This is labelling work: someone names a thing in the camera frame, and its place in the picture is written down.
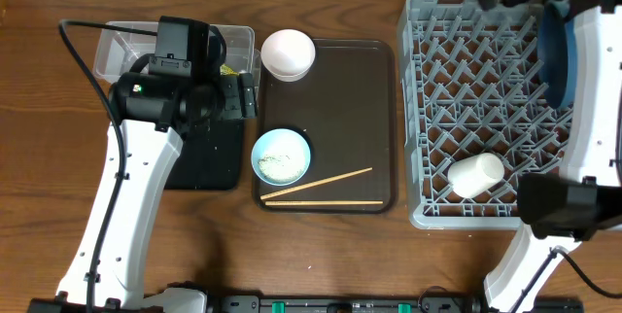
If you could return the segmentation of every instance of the white bowl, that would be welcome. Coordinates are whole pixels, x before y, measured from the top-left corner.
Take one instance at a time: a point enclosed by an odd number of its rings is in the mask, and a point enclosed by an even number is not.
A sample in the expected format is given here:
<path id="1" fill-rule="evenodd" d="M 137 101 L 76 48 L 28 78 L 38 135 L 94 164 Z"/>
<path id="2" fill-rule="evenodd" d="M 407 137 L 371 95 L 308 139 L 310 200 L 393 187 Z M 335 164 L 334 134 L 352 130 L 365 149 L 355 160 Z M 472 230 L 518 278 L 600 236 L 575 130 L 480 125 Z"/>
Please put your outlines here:
<path id="1" fill-rule="evenodd" d="M 297 30 L 277 31 L 261 46 L 263 66 L 281 81 L 296 81 L 303 78 L 314 60 L 313 41 Z"/>
<path id="2" fill-rule="evenodd" d="M 270 152 L 273 154 L 278 152 L 279 155 L 290 153 L 293 156 L 298 156 L 304 160 L 303 168 L 300 170 L 300 173 L 288 181 L 272 180 L 265 176 L 259 168 L 259 160 L 264 158 L 266 154 L 270 154 Z M 272 186 L 286 186 L 299 180 L 306 173 L 310 163 L 311 150 L 309 149 L 309 144 L 301 135 L 290 129 L 279 128 L 263 133 L 251 152 L 251 164 L 255 174 L 262 181 Z"/>

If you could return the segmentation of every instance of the wooden chopstick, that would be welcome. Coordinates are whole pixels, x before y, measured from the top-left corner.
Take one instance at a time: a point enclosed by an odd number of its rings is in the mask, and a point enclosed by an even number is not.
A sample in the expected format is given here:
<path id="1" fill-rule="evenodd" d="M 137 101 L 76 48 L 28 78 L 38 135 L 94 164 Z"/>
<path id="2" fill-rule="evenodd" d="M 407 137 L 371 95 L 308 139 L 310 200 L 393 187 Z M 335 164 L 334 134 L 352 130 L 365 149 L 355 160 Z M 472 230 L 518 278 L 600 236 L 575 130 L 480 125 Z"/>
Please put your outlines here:
<path id="1" fill-rule="evenodd" d="M 368 168 L 364 168 L 362 170 L 358 170 L 358 171 L 354 171 L 354 172 L 350 172 L 350 173 L 344 173 L 342 175 L 338 175 L 338 176 L 334 176 L 334 177 L 330 177 L 330 178 L 325 178 L 323 180 L 307 183 L 307 184 L 304 184 L 302 186 L 288 188 L 288 189 L 285 189 L 285 190 L 282 190 L 282 191 L 271 192 L 271 193 L 268 193 L 266 195 L 262 195 L 261 196 L 261 200 L 266 200 L 266 199 L 268 199 L 270 197 L 279 196 L 279 195 L 283 195 L 283 194 L 286 194 L 286 193 L 289 193 L 289 192 L 294 192 L 294 191 L 302 191 L 302 190 L 305 190 L 307 188 L 316 187 L 316 186 L 319 186 L 319 185 L 322 185 L 322 184 L 338 181 L 340 179 L 352 177 L 352 176 L 358 175 L 360 173 L 371 171 L 371 169 L 372 169 L 371 167 L 368 167 Z"/>
<path id="2" fill-rule="evenodd" d="M 265 206 L 381 205 L 383 201 L 265 201 Z"/>

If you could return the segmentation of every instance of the gray dish rack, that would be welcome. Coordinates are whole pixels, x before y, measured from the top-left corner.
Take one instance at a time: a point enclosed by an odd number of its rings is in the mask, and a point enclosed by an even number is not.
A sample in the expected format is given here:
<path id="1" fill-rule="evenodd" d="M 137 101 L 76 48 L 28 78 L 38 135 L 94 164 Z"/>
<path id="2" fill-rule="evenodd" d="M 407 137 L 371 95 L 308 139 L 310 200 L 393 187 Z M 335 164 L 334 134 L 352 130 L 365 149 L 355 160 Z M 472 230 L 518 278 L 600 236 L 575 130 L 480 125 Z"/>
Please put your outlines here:
<path id="1" fill-rule="evenodd" d="M 546 105 L 537 71 L 542 7 L 476 0 L 406 0 L 397 27 L 404 97 L 408 212 L 423 229 L 514 229 L 522 173 L 555 172 L 572 109 Z M 452 192 L 452 162 L 483 152 L 505 166 L 503 181 L 474 199 Z"/>

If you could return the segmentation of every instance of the wooden table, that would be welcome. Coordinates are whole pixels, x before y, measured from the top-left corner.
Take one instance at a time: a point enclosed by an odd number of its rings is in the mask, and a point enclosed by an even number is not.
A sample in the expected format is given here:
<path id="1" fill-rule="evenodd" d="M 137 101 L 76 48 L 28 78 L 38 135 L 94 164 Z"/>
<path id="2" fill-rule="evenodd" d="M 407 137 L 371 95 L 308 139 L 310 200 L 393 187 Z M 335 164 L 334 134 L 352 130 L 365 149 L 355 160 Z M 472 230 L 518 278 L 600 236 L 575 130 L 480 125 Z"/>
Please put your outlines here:
<path id="1" fill-rule="evenodd" d="M 11 0 L 0 28 L 0 306 L 24 311 L 53 297 L 82 238 L 106 153 L 107 119 L 65 50 L 61 18 L 157 20 L 161 15 L 272 32 L 372 38 L 394 48 L 405 0 Z M 99 32 L 71 29 L 87 63 Z M 397 122 L 403 121 L 401 92 Z M 248 123 L 245 160 L 255 124 Z M 398 124 L 403 146 L 403 124 Z M 146 292 L 194 280 L 214 294 L 416 296 L 431 285 L 471 293 L 511 231 L 424 231 L 407 218 L 403 150 L 399 201 L 381 216 L 272 214 L 251 199 L 250 164 L 232 191 L 164 193 L 149 249 Z M 598 284 L 622 288 L 622 233 L 601 232 L 574 254 Z M 589 312 L 622 310 L 563 263 L 541 292 L 578 296 Z"/>

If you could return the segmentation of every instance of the clear plastic container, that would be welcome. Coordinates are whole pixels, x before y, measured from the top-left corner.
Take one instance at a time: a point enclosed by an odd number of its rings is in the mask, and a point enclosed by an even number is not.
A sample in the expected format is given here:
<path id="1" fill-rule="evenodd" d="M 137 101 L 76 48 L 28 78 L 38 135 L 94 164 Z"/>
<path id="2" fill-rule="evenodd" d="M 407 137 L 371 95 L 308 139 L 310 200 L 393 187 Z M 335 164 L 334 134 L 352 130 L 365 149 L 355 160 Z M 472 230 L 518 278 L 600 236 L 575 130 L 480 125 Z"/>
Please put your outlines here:
<path id="1" fill-rule="evenodd" d="M 139 30 L 157 31 L 154 21 L 109 21 L 109 25 Z M 255 31 L 248 26 L 214 25 L 226 41 L 225 65 L 235 72 L 250 72 L 259 86 L 259 51 L 255 50 Z M 129 71 L 142 54 L 156 50 L 156 37 L 128 32 L 102 30 L 97 46 L 93 74 L 95 78 L 109 83 L 116 82 L 121 74 Z"/>

